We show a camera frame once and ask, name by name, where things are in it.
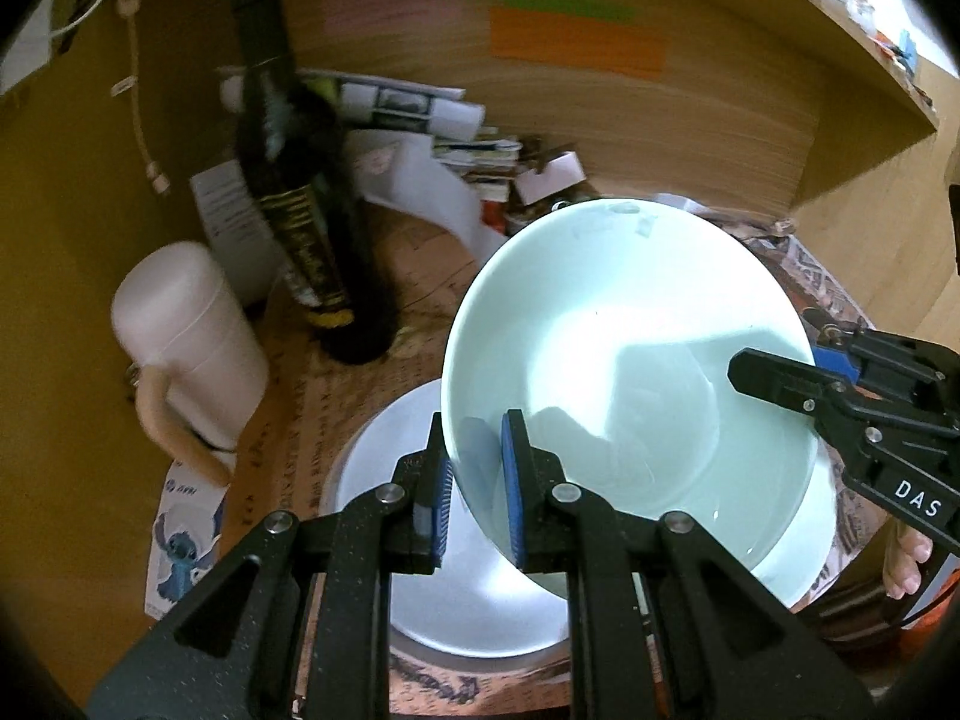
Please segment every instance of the bolt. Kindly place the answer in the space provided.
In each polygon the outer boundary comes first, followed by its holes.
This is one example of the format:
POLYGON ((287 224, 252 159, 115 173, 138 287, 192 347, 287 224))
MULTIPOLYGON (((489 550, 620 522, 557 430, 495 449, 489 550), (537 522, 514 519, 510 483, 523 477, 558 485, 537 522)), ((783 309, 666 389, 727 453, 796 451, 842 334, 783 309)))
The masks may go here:
POLYGON ((392 482, 380 485, 376 490, 373 490, 373 493, 380 503, 397 503, 398 500, 407 494, 406 490, 400 485, 395 485, 392 482))
POLYGON ((271 512, 263 520, 263 527, 268 533, 283 533, 289 531, 294 524, 294 515, 290 512, 271 512))
POLYGON ((666 512, 664 523, 671 533, 689 533, 693 530, 693 517, 686 512, 666 512))
POLYGON ((569 482, 562 482, 558 485, 554 485, 551 494, 555 501, 560 503, 575 503, 579 501, 581 493, 580 488, 577 485, 571 485, 569 482))

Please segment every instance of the white plate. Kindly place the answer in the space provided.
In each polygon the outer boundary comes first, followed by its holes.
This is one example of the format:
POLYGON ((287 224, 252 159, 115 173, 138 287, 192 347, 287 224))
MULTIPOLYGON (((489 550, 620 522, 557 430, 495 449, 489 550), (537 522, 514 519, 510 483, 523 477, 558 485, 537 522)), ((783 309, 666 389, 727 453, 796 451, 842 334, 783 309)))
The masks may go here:
POLYGON ((774 277, 707 221, 602 199, 524 229, 470 286, 443 361, 443 436, 484 533, 510 555, 499 434, 522 409, 570 481, 621 512, 689 512, 760 565, 805 497, 817 437, 806 415, 733 389, 745 346, 813 363, 774 277))
MULTIPOLYGON (((419 386, 362 429, 344 459, 333 506, 389 482, 397 460, 426 446, 440 381, 419 386)), ((392 577, 390 623, 412 640, 469 658, 512 658, 568 636, 566 602, 517 571, 483 535, 453 488, 443 566, 392 577)))

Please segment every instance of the tan handle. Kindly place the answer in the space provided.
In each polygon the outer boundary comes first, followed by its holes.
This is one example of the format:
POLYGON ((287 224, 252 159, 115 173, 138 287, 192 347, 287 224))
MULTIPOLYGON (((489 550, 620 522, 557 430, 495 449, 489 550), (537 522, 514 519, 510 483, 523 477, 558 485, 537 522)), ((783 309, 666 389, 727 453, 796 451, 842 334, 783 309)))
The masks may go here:
POLYGON ((144 365, 136 387, 136 415, 150 440, 185 466, 220 488, 230 483, 230 471, 203 446, 167 406, 170 376, 156 365, 144 365))

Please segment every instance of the dark glass bottle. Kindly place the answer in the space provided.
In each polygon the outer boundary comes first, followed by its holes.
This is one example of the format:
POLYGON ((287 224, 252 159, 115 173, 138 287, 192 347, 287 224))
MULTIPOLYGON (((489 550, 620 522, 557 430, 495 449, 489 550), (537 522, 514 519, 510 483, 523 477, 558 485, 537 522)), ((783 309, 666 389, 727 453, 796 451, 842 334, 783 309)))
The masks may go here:
POLYGON ((320 345, 335 360, 381 356, 397 330, 373 258, 333 106, 299 81, 280 0, 234 0, 247 65, 236 155, 244 181, 299 281, 320 345))

